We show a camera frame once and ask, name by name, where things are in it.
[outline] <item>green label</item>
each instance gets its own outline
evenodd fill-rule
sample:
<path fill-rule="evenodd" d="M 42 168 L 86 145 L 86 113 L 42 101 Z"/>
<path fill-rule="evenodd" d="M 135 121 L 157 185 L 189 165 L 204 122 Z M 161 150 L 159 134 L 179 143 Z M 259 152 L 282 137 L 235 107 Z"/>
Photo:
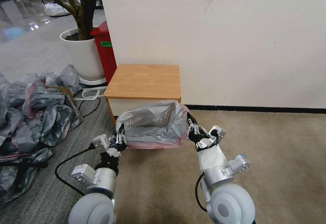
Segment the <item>green label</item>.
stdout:
<path fill-rule="evenodd" d="M 109 47 L 109 48 L 111 48 L 112 47 L 112 43 L 111 42 L 101 42 L 101 46 L 102 47 Z"/>

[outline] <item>black cable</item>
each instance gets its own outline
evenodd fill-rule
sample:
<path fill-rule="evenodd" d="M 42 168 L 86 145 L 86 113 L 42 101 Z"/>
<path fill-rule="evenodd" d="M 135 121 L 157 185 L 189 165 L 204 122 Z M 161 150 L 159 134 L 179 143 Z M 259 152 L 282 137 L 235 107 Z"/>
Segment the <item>black cable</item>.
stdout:
<path fill-rule="evenodd" d="M 101 103 L 101 99 L 100 99 L 100 98 L 97 98 L 97 99 L 98 99 L 98 104 L 97 104 L 96 108 L 95 108 L 94 110 L 92 110 L 91 112 L 89 112 L 88 114 L 84 115 L 83 118 L 85 118 L 86 116 L 88 116 L 88 115 L 90 115 L 91 113 L 93 113 L 93 112 L 94 112 L 94 111 L 99 107 L 99 104 Z M 87 100 L 83 100 L 83 101 L 80 103 L 79 108 L 78 108 L 79 111 L 80 111 L 80 108 L 81 108 L 83 102 L 85 102 L 85 101 L 87 101 Z"/>
<path fill-rule="evenodd" d="M 81 194 L 82 196 L 85 195 L 82 191 L 80 191 L 79 189 L 77 189 L 76 187 L 74 187 L 73 185 L 71 185 L 70 183 L 66 182 L 65 180 L 63 180 L 63 179 L 59 176 L 59 174 L 58 174 L 58 169 L 59 169 L 59 167 L 60 167 L 61 165 L 63 165 L 63 164 L 66 163 L 67 161 L 69 161 L 69 160 L 71 160 L 71 159 L 77 157 L 78 155 L 81 155 L 81 154 L 83 154 L 83 153 L 85 153 L 85 152 L 87 152 L 87 151 L 89 151 L 89 150 L 92 150 L 92 149 L 95 149 L 94 144 L 91 144 L 87 149 L 85 149 L 85 150 L 83 150 L 83 151 L 81 151 L 81 152 L 79 152 L 79 153 L 77 153 L 77 154 L 75 154 L 75 155 L 69 157 L 68 159 L 65 159 L 65 160 L 62 161 L 60 164 L 58 164 L 57 167 L 56 167 L 55 170 L 54 170 L 54 174 L 55 174 L 55 176 L 56 176 L 56 177 L 57 177 L 61 182 L 63 182 L 63 183 L 66 184 L 68 187 L 72 188 L 73 190 L 75 190 L 76 192 L 78 192 L 79 194 Z"/>
<path fill-rule="evenodd" d="M 204 176 L 204 173 L 202 173 L 202 174 L 199 176 L 199 178 L 198 178 L 198 180 L 197 180 L 197 182 L 196 182 L 196 186 L 195 186 L 195 196 L 196 196 L 197 204 L 199 205 L 199 207 L 200 207 L 203 211 L 207 212 L 207 209 L 205 209 L 205 208 L 201 205 L 201 203 L 199 202 L 199 199 L 198 199 L 198 185 L 199 185 L 200 180 L 202 179 L 203 176 Z"/>

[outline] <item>potted plant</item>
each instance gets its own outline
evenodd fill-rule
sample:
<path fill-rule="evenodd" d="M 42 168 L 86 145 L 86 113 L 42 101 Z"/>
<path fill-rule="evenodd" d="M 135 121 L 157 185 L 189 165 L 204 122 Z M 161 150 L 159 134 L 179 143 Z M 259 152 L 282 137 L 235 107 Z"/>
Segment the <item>potted plant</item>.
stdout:
<path fill-rule="evenodd" d="M 71 54 L 72 64 L 87 85 L 104 83 L 105 76 L 96 44 L 90 35 L 94 29 L 93 16 L 97 0 L 53 0 L 74 17 L 77 28 L 67 30 L 60 35 Z"/>

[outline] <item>pile of plastic bags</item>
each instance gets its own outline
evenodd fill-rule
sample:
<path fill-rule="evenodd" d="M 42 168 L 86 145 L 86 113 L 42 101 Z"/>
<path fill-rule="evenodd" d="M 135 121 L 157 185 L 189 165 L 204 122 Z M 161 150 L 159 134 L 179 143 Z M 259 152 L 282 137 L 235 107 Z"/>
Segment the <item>pile of plastic bags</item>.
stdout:
<path fill-rule="evenodd" d="M 60 75 L 28 75 L 9 83 L 0 74 L 0 162 L 38 163 L 52 156 L 47 147 L 55 146 L 83 121 L 69 95 L 81 89 L 72 65 Z M 31 186 L 36 168 L 0 166 L 0 202 L 9 202 Z"/>

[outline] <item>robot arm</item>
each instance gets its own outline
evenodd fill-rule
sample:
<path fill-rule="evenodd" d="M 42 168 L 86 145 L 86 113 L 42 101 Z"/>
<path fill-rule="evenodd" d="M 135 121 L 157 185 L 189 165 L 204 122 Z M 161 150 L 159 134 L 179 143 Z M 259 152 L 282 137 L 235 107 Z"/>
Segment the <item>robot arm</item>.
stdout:
<path fill-rule="evenodd" d="M 225 137 L 226 131 L 214 125 L 207 132 L 197 124 L 191 114 L 188 113 L 187 118 L 188 138 L 195 143 L 199 166 L 203 172 L 198 182 L 200 181 L 207 209 L 203 207 L 202 209 L 208 212 L 214 223 L 253 223 L 255 206 L 250 195 L 242 187 L 230 183 L 236 174 L 251 165 L 250 161 L 243 154 L 227 161 L 219 147 L 219 142 Z"/>
<path fill-rule="evenodd" d="M 101 155 L 101 162 L 93 169 L 87 164 L 76 166 L 71 175 L 86 186 L 86 195 L 72 208 L 69 224 L 114 224 L 115 178 L 119 173 L 118 161 L 127 148 L 124 125 L 118 134 L 107 137 L 102 134 L 92 140 Z"/>

